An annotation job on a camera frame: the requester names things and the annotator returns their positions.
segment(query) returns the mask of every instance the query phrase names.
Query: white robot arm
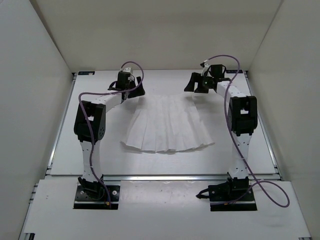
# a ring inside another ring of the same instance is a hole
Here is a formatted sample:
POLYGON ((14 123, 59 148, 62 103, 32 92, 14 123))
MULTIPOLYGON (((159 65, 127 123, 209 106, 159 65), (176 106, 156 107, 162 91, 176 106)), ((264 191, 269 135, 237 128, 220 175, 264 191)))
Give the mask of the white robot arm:
MULTIPOLYGON (((240 149, 243 157, 248 159, 249 144, 254 130, 258 125, 257 99, 254 96, 247 96, 238 90, 234 85, 230 84, 230 79, 225 78, 222 72, 223 65, 208 65, 203 62, 202 73, 193 72, 191 79, 184 89, 185 92, 208 93, 209 89, 226 97, 228 106, 227 118, 228 128, 235 139, 237 147, 240 149)), ((254 210, 255 204, 251 204, 254 200, 253 192, 248 193, 239 201, 248 202, 250 204, 233 204, 232 206, 219 205, 219 203, 232 201, 244 195, 249 189, 249 174, 247 166, 243 158, 239 155, 235 145, 232 145, 232 162, 227 172, 227 181, 218 185, 210 185, 207 189, 201 191, 197 198, 208 198, 212 202, 211 209, 219 209, 228 211, 229 207, 236 209, 237 207, 254 210)))
MULTIPOLYGON (((138 84, 142 81, 140 77, 136 79, 138 84)), ((136 86, 131 67, 121 70, 118 73, 117 81, 113 82, 108 90, 110 92, 109 95, 101 95, 91 102, 81 101, 85 113, 89 118, 93 139, 80 104, 74 123, 74 133, 80 141, 83 154, 83 175, 79 177, 78 180, 83 191, 93 200, 101 199, 106 189, 105 186, 102 185, 103 174, 100 166, 100 141, 106 131, 106 113, 128 98, 130 99, 145 94, 142 83, 136 86)))

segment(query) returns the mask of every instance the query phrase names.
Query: purple cable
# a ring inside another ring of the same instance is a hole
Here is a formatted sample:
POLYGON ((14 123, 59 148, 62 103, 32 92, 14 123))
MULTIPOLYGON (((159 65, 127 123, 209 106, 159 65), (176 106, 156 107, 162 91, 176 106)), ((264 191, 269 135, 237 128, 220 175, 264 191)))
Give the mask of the purple cable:
POLYGON ((289 196, 288 196, 288 194, 286 193, 286 191, 285 191, 281 186, 279 186, 278 184, 276 184, 276 183, 274 183, 274 182, 272 182, 272 181, 266 181, 266 180, 261 180, 261 181, 259 181, 259 180, 257 179, 257 177, 255 176, 255 174, 253 173, 253 171, 251 170, 251 168, 250 168, 247 160, 244 158, 244 156, 243 156, 243 154, 241 153, 239 147, 237 146, 236 140, 235 140, 234 136, 232 135, 231 127, 229 126, 229 121, 228 121, 227 95, 228 95, 228 90, 229 90, 229 88, 230 88, 233 80, 236 78, 236 76, 238 75, 238 73, 239 73, 239 71, 240 71, 240 62, 239 62, 239 60, 236 59, 234 56, 225 55, 225 54, 221 54, 221 55, 216 55, 216 56, 210 57, 210 58, 208 58, 206 61, 209 61, 209 60, 211 60, 211 59, 215 59, 215 58, 218 58, 218 57, 228 57, 228 58, 232 58, 232 59, 234 59, 234 60, 237 62, 237 64, 238 64, 238 69, 236 70, 235 75, 233 76, 233 78, 231 78, 228 86, 227 86, 226 89, 225 89, 225 93, 224 93, 224 103, 223 103, 223 106, 224 106, 224 116, 225 116, 226 125, 227 125, 227 128, 228 128, 229 134, 230 134, 230 136, 231 136, 232 142, 233 142, 233 144, 234 144, 237 152, 239 153, 240 157, 242 158, 244 164, 246 165, 247 169, 249 170, 250 174, 252 175, 253 179, 255 180, 255 183, 252 184, 252 185, 248 188, 247 192, 246 192, 245 194, 243 194, 241 197, 239 197, 239 198, 237 198, 237 199, 235 199, 235 200, 231 200, 231 201, 212 203, 212 205, 223 205, 223 204, 235 203, 236 201, 240 200, 243 196, 245 196, 245 195, 248 193, 248 191, 250 191, 250 189, 253 188, 253 186, 259 185, 259 187, 260 187, 261 190, 264 192, 264 194, 265 194, 274 204, 276 204, 277 206, 279 206, 279 207, 281 207, 281 208, 287 208, 287 207, 289 207, 289 205, 290 205, 290 199, 289 199, 289 196), (286 200, 287 200, 287 204, 286 204, 286 205, 281 205, 281 204, 279 204, 278 202, 276 202, 276 201, 268 194, 268 192, 267 192, 267 191, 265 190, 265 188, 261 185, 261 183, 268 183, 268 184, 272 184, 272 185, 278 187, 278 188, 284 193, 284 195, 285 195, 285 197, 286 197, 286 200))
POLYGON ((82 92, 82 93, 80 93, 79 96, 78 96, 79 105, 80 105, 81 110, 82 110, 82 112, 83 112, 85 121, 86 121, 86 123, 88 124, 88 128, 89 128, 89 131, 90 131, 90 136, 91 136, 91 144, 92 144, 92 147, 91 147, 91 152, 90 152, 90 156, 89 156, 90 169, 91 169, 91 172, 92 172, 93 176, 95 177, 95 179, 104 187, 104 190, 105 190, 105 192, 106 192, 106 194, 107 194, 107 202, 109 202, 110 206, 111 206, 111 198, 110 198, 110 193, 109 193, 109 191, 108 191, 108 188, 107 188, 107 186, 104 184, 103 180, 101 180, 100 178, 98 178, 98 176, 97 176, 96 173, 95 173, 94 168, 92 167, 92 155, 93 155, 94 149, 95 149, 95 138, 94 138, 94 132, 93 132, 93 130, 92 130, 92 127, 91 127, 91 124, 90 124, 88 115, 87 115, 87 113, 86 113, 85 107, 84 107, 84 105, 83 105, 83 103, 82 103, 81 97, 82 97, 83 95, 100 95, 100 96, 102 95, 102 96, 107 96, 107 95, 113 95, 113 94, 127 93, 127 92, 131 92, 131 91, 136 90, 136 89, 142 84, 142 81, 143 81, 144 78, 145 78, 145 72, 144 72, 144 70, 142 69, 142 67, 141 67, 138 63, 136 63, 136 62, 134 62, 134 61, 126 61, 124 64, 122 64, 121 69, 122 69, 122 68, 124 67, 124 65, 126 65, 126 64, 135 64, 135 65, 137 65, 137 66, 140 68, 140 70, 141 70, 141 72, 142 72, 142 77, 141 77, 141 81, 138 83, 137 86, 135 86, 135 87, 132 88, 132 89, 128 89, 128 90, 114 91, 114 92, 105 92, 105 93, 82 92))

